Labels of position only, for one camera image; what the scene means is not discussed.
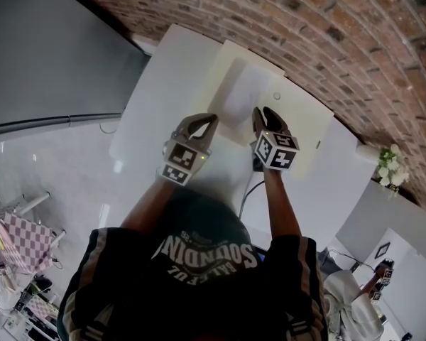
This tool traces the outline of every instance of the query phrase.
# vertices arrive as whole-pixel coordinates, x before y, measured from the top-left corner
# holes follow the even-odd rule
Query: white table
[[[150,59],[129,100],[110,154],[131,169],[136,197],[155,179],[161,150],[172,131],[189,114],[221,45],[195,32],[171,26]],[[304,235],[325,248],[361,197],[375,166],[355,154],[356,138],[336,119],[302,180],[285,173],[283,180]],[[237,213],[253,175],[250,149],[216,135],[212,157],[190,183],[221,198]],[[264,187],[249,197],[242,217],[255,245],[271,240]]]

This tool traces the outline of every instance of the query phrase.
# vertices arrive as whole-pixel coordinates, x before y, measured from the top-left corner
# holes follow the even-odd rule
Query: gray wall
[[[75,0],[0,0],[0,124],[122,113],[146,61]]]
[[[358,260],[365,261],[391,228],[426,258],[426,211],[401,196],[389,198],[389,194],[388,189],[370,181],[337,239]]]

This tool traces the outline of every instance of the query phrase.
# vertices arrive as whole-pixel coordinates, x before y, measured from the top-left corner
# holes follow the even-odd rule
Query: white floor
[[[116,126],[102,125],[105,131]],[[80,263],[90,232],[100,226],[101,212],[102,227],[119,226],[138,200],[128,195],[135,185],[132,173],[126,168],[114,172],[111,139],[96,124],[10,140],[3,153],[0,146],[1,202],[21,194],[32,200],[49,191],[51,197],[35,207],[34,215],[55,231],[67,232],[54,253],[63,270],[47,270],[60,295]]]

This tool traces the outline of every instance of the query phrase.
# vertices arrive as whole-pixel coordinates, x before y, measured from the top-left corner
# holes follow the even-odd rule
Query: white vase
[[[371,164],[378,165],[378,157],[381,151],[373,146],[359,144],[355,150],[356,155]]]

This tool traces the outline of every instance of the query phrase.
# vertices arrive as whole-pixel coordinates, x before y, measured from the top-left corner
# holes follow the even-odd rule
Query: striped sleeve
[[[263,270],[272,294],[285,311],[287,340],[327,340],[315,241],[295,235],[276,237]]]
[[[61,340],[107,340],[107,322],[114,303],[123,296],[123,280],[117,272],[137,276],[142,268],[139,263],[149,259],[146,248],[146,238],[133,230],[110,228],[92,232],[60,304],[57,329]]]

